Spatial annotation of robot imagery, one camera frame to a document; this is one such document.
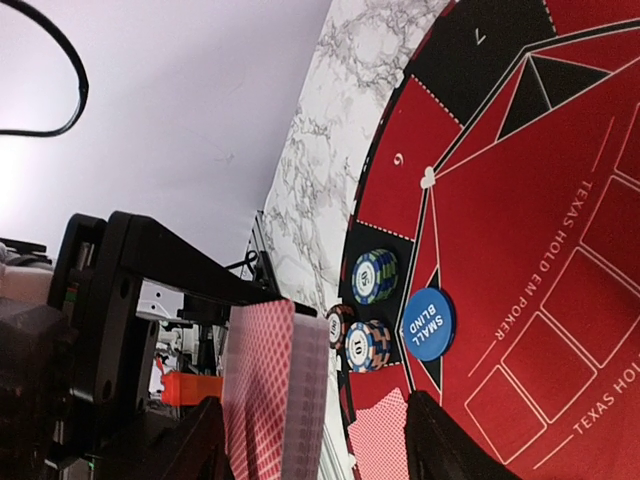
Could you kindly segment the blue small blind button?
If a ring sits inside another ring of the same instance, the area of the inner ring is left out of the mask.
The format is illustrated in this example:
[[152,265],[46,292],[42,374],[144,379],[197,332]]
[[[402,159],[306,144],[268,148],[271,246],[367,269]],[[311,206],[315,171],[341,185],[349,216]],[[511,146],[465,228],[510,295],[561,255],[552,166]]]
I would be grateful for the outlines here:
[[404,309],[402,334],[409,353],[422,362],[442,357],[451,347],[457,317],[450,297],[441,289],[417,291]]

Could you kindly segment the red playing card deck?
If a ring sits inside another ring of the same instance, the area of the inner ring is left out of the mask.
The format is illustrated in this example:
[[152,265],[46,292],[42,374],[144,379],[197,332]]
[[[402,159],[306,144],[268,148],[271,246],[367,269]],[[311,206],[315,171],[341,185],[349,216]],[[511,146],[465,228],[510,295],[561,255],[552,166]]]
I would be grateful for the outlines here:
[[317,478],[328,366],[325,318],[290,300],[232,309],[222,405],[235,478]]

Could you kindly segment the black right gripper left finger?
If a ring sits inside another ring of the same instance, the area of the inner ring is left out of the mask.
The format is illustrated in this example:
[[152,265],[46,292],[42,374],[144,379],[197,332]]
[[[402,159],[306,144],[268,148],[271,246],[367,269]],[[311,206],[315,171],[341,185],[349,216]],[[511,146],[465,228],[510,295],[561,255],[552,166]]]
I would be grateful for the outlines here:
[[222,405],[206,397],[144,462],[145,479],[229,479]]

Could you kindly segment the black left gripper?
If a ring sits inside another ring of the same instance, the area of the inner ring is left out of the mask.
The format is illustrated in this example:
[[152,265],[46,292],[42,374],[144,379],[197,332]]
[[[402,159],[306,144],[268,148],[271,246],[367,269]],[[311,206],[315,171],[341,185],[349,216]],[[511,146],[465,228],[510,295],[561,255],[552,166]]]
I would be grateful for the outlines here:
[[[229,318],[225,390],[181,419],[149,410],[160,325],[138,309],[144,282],[181,292],[181,319]],[[45,460],[49,479],[313,479],[318,473],[318,318],[245,281],[158,221],[74,215],[49,304],[78,339],[71,410]]]

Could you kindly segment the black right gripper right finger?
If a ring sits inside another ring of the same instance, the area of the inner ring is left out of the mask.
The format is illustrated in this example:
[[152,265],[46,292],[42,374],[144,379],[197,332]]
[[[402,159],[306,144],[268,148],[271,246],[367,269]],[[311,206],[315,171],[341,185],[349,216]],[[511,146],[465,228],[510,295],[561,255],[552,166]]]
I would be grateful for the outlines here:
[[404,433],[410,479],[519,479],[424,391],[408,397]]

